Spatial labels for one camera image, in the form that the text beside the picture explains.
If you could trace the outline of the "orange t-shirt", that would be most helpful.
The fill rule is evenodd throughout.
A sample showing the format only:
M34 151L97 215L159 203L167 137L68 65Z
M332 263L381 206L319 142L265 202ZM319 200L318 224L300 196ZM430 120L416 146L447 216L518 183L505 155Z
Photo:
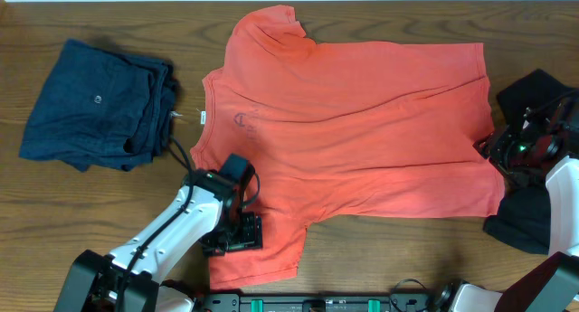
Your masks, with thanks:
M203 81L191 155L259 175L259 250L209 261L214 289L297 275L308 227L337 215L487 217L505 193L474 149L494 128L481 43L317 43L293 7L247 14Z

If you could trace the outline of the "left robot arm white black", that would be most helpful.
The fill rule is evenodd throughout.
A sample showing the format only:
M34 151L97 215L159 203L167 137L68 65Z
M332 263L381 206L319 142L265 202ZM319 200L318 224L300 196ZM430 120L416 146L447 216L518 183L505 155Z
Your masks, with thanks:
M99 255L84 251L71 265L58 311L192 311L195 299L165 285L195 244L206 257L262 246L261 218L246 197L258 180L252 164L229 155L218 171L190 171L173 202L125 244Z

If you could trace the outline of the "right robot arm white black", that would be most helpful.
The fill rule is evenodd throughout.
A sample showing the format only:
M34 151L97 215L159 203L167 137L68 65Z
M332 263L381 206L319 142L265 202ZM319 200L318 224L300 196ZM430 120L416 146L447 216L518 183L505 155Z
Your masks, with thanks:
M461 283L450 311L563 311L578 295L578 130L496 131L475 145L514 190L483 230L546 260L503 292Z

